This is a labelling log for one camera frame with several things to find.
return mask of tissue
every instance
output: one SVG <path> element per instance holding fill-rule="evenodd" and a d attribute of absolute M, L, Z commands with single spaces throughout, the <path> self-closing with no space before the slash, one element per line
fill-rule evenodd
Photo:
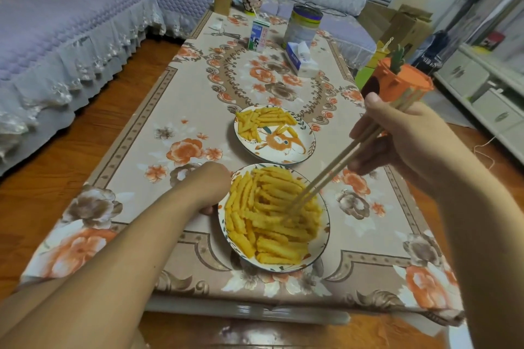
<path fill-rule="evenodd" d="M 308 45 L 304 41 L 298 44 L 289 41 L 285 47 L 285 55 L 297 76 L 313 78 L 318 74 L 318 63 L 311 58 Z"/>

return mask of person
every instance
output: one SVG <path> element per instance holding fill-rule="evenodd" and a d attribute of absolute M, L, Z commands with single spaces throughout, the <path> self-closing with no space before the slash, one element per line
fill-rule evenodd
<path fill-rule="evenodd" d="M 365 175 L 393 165 L 433 197 L 475 347 L 524 347 L 524 215 L 516 202 L 424 104 L 404 113 L 371 93 L 365 105 L 350 136 L 356 138 L 371 121 L 389 135 L 377 138 L 348 167 Z M 7 298 L 0 306 L 0 347 L 144 347 L 137 326 L 162 267 L 187 221 L 218 203 L 230 185 L 226 167 L 205 163 L 76 273 Z"/>

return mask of floral tablecloth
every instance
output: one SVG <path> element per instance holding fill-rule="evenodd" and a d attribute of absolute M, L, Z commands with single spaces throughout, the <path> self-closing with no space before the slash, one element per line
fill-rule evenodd
<path fill-rule="evenodd" d="M 233 131 L 233 113 L 246 106 L 269 103 L 304 118 L 317 149 L 293 168 L 309 179 L 348 145 L 363 99 L 329 33 L 318 31 L 311 47 L 322 70 L 313 79 L 298 78 L 279 46 L 287 22 L 269 19 L 266 48 L 258 54 L 246 49 L 250 17 L 206 14 L 38 247 L 22 282 L 75 272 L 199 164 L 220 161 L 234 172 L 256 163 Z M 210 28 L 217 23 L 220 31 Z M 442 324 L 460 322 L 455 277 L 394 170 L 361 177 L 345 169 L 322 196 L 330 240 L 308 268 L 258 270 L 232 251 L 217 218 L 198 215 L 180 236 L 156 289 L 269 306 L 416 312 Z"/>

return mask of plate of french fries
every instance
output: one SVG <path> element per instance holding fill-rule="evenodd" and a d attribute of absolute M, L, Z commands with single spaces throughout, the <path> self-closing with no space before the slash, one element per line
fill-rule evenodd
<path fill-rule="evenodd" d="M 232 176 L 230 193 L 219 203 L 226 240 L 240 257 L 271 272 L 311 265 L 328 244 L 330 220 L 318 194 L 299 211 L 288 208 L 309 181 L 276 164 L 244 167 Z"/>
<path fill-rule="evenodd" d="M 254 105 L 236 113 L 235 133 L 248 151 L 264 161 L 294 164 L 317 147 L 313 130 L 296 113 L 273 105 Z"/>

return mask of chopsticks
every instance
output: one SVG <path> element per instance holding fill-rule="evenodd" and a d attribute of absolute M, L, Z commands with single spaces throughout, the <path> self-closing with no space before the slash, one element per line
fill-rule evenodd
<path fill-rule="evenodd" d="M 422 95 L 421 90 L 412 91 L 411 89 L 406 90 L 401 97 L 392 102 L 391 106 L 398 109 L 401 112 L 405 112 L 408 108 L 413 105 Z M 293 214 L 297 210 L 301 210 L 305 204 L 315 197 L 320 190 L 325 187 L 338 173 L 340 173 L 344 167 L 346 167 L 351 161 L 355 160 L 358 153 L 365 149 L 372 141 L 374 141 L 384 129 L 378 124 L 373 123 L 367 127 L 359 137 L 350 143 L 336 158 L 333 160 L 328 167 L 326 167 L 311 183 L 305 188 L 289 206 L 288 211 Z"/>

